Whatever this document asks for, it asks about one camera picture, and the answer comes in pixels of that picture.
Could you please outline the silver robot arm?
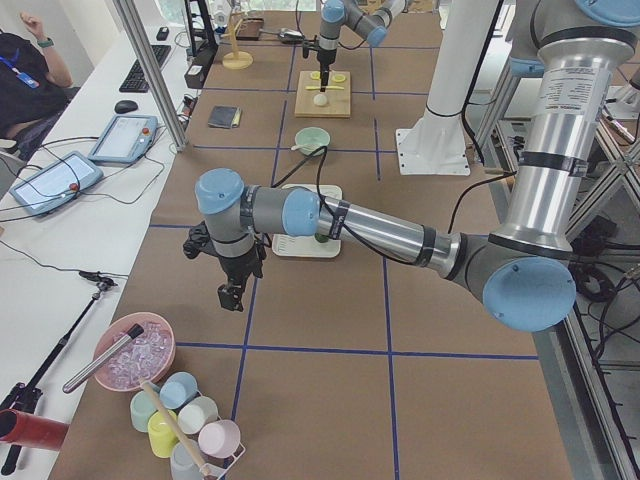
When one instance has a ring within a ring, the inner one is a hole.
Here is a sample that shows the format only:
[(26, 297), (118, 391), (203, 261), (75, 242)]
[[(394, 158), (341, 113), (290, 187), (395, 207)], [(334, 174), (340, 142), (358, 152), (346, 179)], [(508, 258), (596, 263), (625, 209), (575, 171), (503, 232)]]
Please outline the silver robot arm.
[(315, 43), (320, 66), (320, 91), (329, 84), (330, 67), (335, 62), (341, 29), (347, 27), (369, 46), (377, 47), (388, 34), (394, 18), (406, 12), (412, 1), (386, 0), (373, 13), (366, 13), (357, 1), (329, 0), (321, 10), (319, 36)]
[(566, 318), (576, 298), (568, 270), (570, 213), (613, 72), (635, 52), (635, 1), (520, 1), (510, 63), (541, 77), (505, 221), (487, 237), (441, 233), (303, 187), (246, 185), (227, 168), (195, 186), (204, 217), (193, 234), (220, 261), (221, 305), (238, 311), (260, 277), (263, 234), (354, 240), (402, 264), (426, 267), (468, 290), (502, 324), (527, 332)]

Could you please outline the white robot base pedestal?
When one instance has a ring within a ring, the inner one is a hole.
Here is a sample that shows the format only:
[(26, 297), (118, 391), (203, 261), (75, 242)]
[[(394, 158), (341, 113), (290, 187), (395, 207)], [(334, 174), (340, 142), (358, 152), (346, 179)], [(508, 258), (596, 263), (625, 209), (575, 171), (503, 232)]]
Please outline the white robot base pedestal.
[(462, 111), (500, 9), (497, 0), (450, 3), (424, 114), (412, 128), (396, 131), (401, 174), (470, 174)]

